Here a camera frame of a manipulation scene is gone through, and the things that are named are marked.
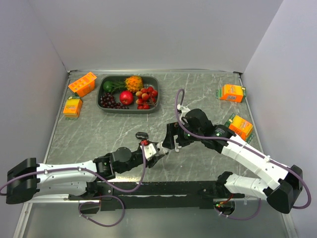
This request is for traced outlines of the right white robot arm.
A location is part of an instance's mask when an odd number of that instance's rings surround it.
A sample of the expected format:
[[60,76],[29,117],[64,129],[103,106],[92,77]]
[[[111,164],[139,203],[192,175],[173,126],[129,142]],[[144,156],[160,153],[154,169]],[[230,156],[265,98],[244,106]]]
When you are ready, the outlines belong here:
[[177,122],[167,125],[163,147],[170,150],[199,141],[208,149],[227,156],[246,167],[257,178],[224,172],[217,179],[216,191],[221,197],[244,194],[266,200],[275,210],[288,214],[303,189],[303,171],[278,163],[250,146],[224,125],[213,125],[200,109],[176,107]]

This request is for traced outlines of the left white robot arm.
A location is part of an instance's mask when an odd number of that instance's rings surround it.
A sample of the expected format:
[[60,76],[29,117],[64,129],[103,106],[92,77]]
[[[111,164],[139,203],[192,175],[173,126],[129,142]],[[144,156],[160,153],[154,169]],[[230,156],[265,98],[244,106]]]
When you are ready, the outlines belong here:
[[97,196],[97,182],[109,183],[122,174],[142,165],[153,167],[169,153],[162,143],[142,141],[136,151],[120,147],[93,160],[75,164],[49,165],[28,158],[7,172],[4,185],[6,204],[20,204],[43,195],[68,194],[86,199]]

